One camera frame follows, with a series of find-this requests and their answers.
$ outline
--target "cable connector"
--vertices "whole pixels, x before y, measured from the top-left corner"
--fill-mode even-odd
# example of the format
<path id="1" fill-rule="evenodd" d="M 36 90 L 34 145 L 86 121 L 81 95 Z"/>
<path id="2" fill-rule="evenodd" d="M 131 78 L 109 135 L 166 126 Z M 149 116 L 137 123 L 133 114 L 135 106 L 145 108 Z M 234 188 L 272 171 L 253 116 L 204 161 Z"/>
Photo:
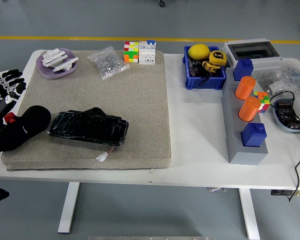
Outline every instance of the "cable connector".
<path id="1" fill-rule="evenodd" d="M 96 158 L 96 160 L 98 160 L 99 162 L 103 162 L 104 160 L 106 160 L 107 157 L 108 157 L 108 153 L 104 151 Z"/>

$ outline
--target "blue cube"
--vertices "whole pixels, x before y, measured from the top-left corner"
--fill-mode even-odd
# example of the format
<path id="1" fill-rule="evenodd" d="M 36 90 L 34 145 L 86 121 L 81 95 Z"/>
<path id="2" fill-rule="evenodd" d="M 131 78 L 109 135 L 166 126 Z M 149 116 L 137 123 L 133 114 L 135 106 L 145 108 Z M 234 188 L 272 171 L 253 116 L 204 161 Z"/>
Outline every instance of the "blue cube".
<path id="1" fill-rule="evenodd" d="M 241 81 L 245 76 L 251 76 L 254 70 L 254 65 L 249 58 L 239 59 L 233 71 L 233 77 L 235 81 Z"/>
<path id="2" fill-rule="evenodd" d="M 248 122 L 241 133 L 242 143 L 246 147 L 260 147 L 267 137 L 263 123 Z"/>

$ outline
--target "blue bin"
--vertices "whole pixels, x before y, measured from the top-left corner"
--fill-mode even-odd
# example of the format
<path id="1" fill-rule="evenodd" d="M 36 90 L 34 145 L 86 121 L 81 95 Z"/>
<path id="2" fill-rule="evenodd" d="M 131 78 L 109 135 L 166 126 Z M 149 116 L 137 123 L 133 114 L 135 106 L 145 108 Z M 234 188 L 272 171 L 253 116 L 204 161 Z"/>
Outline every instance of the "blue bin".
<path id="1" fill-rule="evenodd" d="M 184 46 L 184 57 L 182 58 L 182 61 L 185 66 L 185 88 L 186 89 L 215 89 L 215 90 L 221 90 L 227 77 L 226 77 L 226 71 L 225 67 L 221 66 L 221 70 L 218 71 L 218 75 L 214 77 L 210 77 L 208 81 L 206 81 L 204 84 L 199 85 L 199 83 L 202 82 L 201 77 L 194 77 L 191 76 L 189 73 L 189 60 L 188 60 L 188 50 L 191 48 L 191 46 Z M 209 46 L 210 51 L 216 51 L 219 50 L 217 46 Z"/>

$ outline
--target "orange cup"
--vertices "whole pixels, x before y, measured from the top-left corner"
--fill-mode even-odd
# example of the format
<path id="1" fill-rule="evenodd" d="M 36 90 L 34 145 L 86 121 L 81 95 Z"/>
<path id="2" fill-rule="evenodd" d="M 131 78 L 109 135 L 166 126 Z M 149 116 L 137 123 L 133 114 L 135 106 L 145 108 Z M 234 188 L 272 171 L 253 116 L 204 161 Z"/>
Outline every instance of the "orange cup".
<path id="1" fill-rule="evenodd" d="M 256 80 L 253 77 L 244 76 L 243 78 L 241 78 L 239 86 L 237 87 L 234 95 L 237 99 L 246 100 L 250 96 L 255 85 Z"/>
<path id="2" fill-rule="evenodd" d="M 261 106 L 261 102 L 258 98 L 250 96 L 242 105 L 240 111 L 239 111 L 239 118 L 242 121 L 250 122 L 252 119 L 254 119 L 256 113 L 258 112 L 259 108 Z"/>

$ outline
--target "table leg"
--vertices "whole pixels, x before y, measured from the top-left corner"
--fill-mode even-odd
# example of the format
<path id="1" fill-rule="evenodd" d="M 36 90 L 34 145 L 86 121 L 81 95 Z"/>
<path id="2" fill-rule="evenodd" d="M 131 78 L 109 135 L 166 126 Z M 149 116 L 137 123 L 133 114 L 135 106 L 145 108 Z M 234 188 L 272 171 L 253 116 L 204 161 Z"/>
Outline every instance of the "table leg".
<path id="1" fill-rule="evenodd" d="M 68 234 L 71 228 L 80 182 L 69 182 L 60 219 L 59 234 Z"/>
<path id="2" fill-rule="evenodd" d="M 246 233 L 250 240 L 260 240 L 250 189 L 239 188 Z"/>

